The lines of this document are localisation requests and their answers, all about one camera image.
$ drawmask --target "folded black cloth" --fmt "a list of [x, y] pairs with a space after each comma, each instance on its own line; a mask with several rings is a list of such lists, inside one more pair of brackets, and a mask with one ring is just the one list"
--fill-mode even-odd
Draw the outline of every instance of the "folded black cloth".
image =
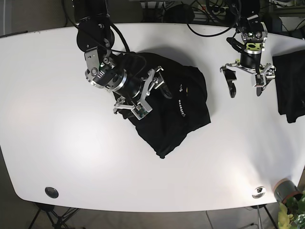
[[[146, 101], [152, 111], [142, 120], [130, 117], [130, 112], [120, 112], [135, 125], [136, 130], [157, 153], [165, 158], [186, 138], [186, 135], [211, 122], [206, 106], [207, 90], [203, 74], [194, 67], [183, 66], [173, 60], [153, 53], [141, 53], [147, 60], [147, 66], [139, 77], [147, 76], [150, 69], [157, 66], [173, 96], [165, 98], [160, 90], [152, 90]], [[139, 59], [128, 71], [136, 73], [143, 65]]]
[[288, 123], [305, 115], [305, 50], [273, 57], [278, 112]]

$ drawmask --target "plant pot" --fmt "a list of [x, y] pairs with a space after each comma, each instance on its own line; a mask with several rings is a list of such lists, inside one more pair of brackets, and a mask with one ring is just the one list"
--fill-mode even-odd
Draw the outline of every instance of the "plant pot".
[[288, 179], [280, 180], [273, 188], [273, 193], [277, 202], [283, 204], [286, 204], [287, 199], [290, 197], [295, 197], [297, 200], [300, 200], [303, 195], [294, 183]]

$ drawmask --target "cable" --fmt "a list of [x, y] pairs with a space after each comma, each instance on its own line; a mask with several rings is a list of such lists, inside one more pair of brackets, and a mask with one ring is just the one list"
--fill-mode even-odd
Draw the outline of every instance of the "cable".
[[201, 9], [205, 12], [205, 14], [209, 17], [209, 19], [212, 20], [213, 23], [215, 23], [214, 20], [213, 20], [213, 18], [212, 18], [212, 17], [209, 15], [209, 13], [205, 10], [205, 8], [202, 7], [202, 5], [201, 5], [198, 1], [196, 1], [196, 2], [201, 6]]
[[280, 3], [270, 2], [270, 0], [265, 0], [265, 2], [268, 2], [269, 4], [272, 4], [272, 5], [278, 5], [278, 6], [281, 6], [281, 7], [286, 7], [286, 5], [283, 5], [283, 4], [280, 4]]
[[[191, 3], [191, 5], [189, 5], [188, 10], [192, 7], [192, 5], [193, 5], [196, 1], [197, 1], [197, 0], [194, 0], [194, 1]], [[190, 27], [190, 25], [189, 25], [189, 23], [187, 22], [187, 20], [186, 20], [186, 25], [187, 25], [187, 27], [188, 27], [194, 34], [196, 34], [197, 36], [200, 36], [200, 37], [216, 37], [216, 36], [219, 36], [219, 35], [222, 35], [222, 34], [228, 32], [231, 28], [233, 28], [234, 25], [236, 25], [237, 22], [239, 21], [240, 16], [241, 16], [241, 13], [242, 13], [242, 4], [241, 4], [241, 0], [238, 0], [238, 14], [237, 14], [237, 16], [236, 16], [236, 18], [235, 18], [234, 23], [233, 23], [228, 29], [226, 29], [226, 30], [224, 30], [224, 31], [222, 31], [222, 32], [220, 32], [220, 33], [217, 33], [217, 34], [203, 35], [203, 34], [197, 33], [197, 32], [195, 32], [195, 31]]]
[[301, 22], [297, 25], [297, 27], [295, 28], [295, 30], [297, 30], [297, 28], [299, 28], [299, 26], [300, 26], [304, 21], [305, 21], [305, 19], [304, 19], [303, 21], [301, 21]]
[[220, 18], [218, 18], [214, 13], [213, 13], [213, 9], [210, 6], [210, 0], [206, 0], [206, 9], [208, 10], [209, 14], [211, 14], [211, 16], [216, 19], [219, 23], [221, 23], [222, 25], [226, 25], [225, 20], [222, 20]]
[[207, 12], [204, 12], [203, 10], [198, 9], [198, 8], [196, 8], [196, 7], [192, 7], [192, 9], [199, 10], [199, 11], [201, 11], [203, 14], [205, 14], [205, 15], [206, 15], [206, 24], [209, 24], [209, 22], [210, 22], [210, 17], [209, 17], [209, 15], [208, 15]]
[[214, 227], [213, 227], [213, 225], [212, 225], [212, 223], [211, 223], [210, 217], [209, 217], [209, 215], [208, 215], [208, 211], [205, 211], [205, 214], [206, 214], [206, 216], [207, 216], [207, 218], [208, 218], [208, 221], [209, 221], [209, 223], [210, 223], [210, 225], [211, 225], [211, 228], [214, 229]]
[[287, 32], [289, 32], [289, 30], [286, 28], [286, 26], [283, 23], [282, 26], [286, 29]]
[[121, 39], [121, 41], [122, 41], [122, 43], [123, 43], [123, 45], [124, 45], [124, 47], [125, 47], [126, 52], [130, 52], [130, 49], [129, 49], [129, 47], [128, 47], [128, 44], [127, 44], [127, 42], [126, 42], [126, 40], [125, 40], [123, 34], [121, 33], [121, 31], [113, 24], [113, 22], [112, 22], [110, 19], [109, 19], [109, 21], [110, 21], [110, 26], [111, 26], [111, 27], [114, 29], [114, 31], [116, 31], [117, 34], [119, 35], [119, 37], [120, 37], [120, 39]]
[[117, 53], [122, 53], [122, 54], [128, 54], [130, 56], [137, 56], [137, 57], [140, 57], [144, 60], [144, 65], [143, 67], [134, 75], [134, 77], [136, 75], [138, 75], [145, 67], [146, 67], [146, 64], [147, 64], [147, 61], [145, 59], [145, 57], [141, 56], [140, 54], [137, 54], [135, 52], [124, 52], [124, 51], [119, 51], [119, 50], [114, 50], [114, 49], [111, 49], [111, 48], [108, 48], [104, 45], [102, 45], [97, 39], [95, 39], [91, 34], [89, 34], [87, 31], [85, 30], [82, 30], [80, 29], [72, 20], [71, 18], [68, 16], [67, 14], [67, 11], [66, 11], [66, 7], [65, 7], [65, 3], [64, 3], [64, 0], [61, 0], [61, 5], [62, 5], [62, 9], [63, 9], [63, 12], [65, 14], [65, 16], [68, 18], [69, 22], [78, 30], [78, 31], [81, 31], [83, 33], [85, 33], [87, 36], [89, 36], [92, 40], [94, 40], [99, 46], [101, 46], [103, 49], [105, 50], [109, 50], [111, 52], [117, 52]]

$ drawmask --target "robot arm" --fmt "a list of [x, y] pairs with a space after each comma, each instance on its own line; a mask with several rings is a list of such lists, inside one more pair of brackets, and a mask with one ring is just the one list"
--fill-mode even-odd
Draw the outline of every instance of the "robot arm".
[[[95, 87], [120, 95], [114, 105], [115, 114], [126, 109], [139, 120], [144, 118], [152, 110], [145, 100], [152, 89], [160, 89], [166, 98], [171, 98], [161, 75], [162, 67], [151, 69], [141, 78], [125, 69], [127, 58], [136, 56], [139, 59], [139, 55], [130, 52], [122, 34], [110, 21], [107, 0], [74, 0], [73, 7], [78, 24], [74, 25], [78, 29], [77, 45], [85, 53], [87, 63], [86, 80]], [[124, 55], [112, 53], [115, 50], [111, 49], [114, 44], [111, 27], [119, 34], [126, 49], [126, 52], [116, 52]]]
[[246, 72], [251, 76], [252, 86], [256, 87], [257, 96], [260, 96], [271, 80], [275, 78], [275, 67], [268, 63], [261, 65], [262, 52], [265, 50], [264, 45], [267, 40], [268, 32], [266, 26], [258, 17], [258, 7], [255, 1], [249, 3], [242, 1], [242, 15], [236, 28], [236, 33], [240, 32], [244, 44], [238, 42], [234, 37], [227, 38], [228, 43], [241, 54], [239, 60], [234, 63], [227, 63], [221, 68], [227, 80], [230, 95], [232, 98], [236, 95], [236, 88], [233, 83], [236, 80], [236, 71]]

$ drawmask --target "round hole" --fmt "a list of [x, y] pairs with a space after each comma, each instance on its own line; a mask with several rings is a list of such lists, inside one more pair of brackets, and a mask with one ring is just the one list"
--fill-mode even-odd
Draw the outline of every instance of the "round hole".
[[46, 187], [45, 190], [48, 197], [51, 197], [53, 199], [58, 197], [58, 191], [53, 187]]
[[254, 199], [258, 199], [258, 198], [262, 197], [263, 195], [265, 195], [265, 193], [266, 193], [266, 188], [258, 187], [253, 191], [252, 197]]

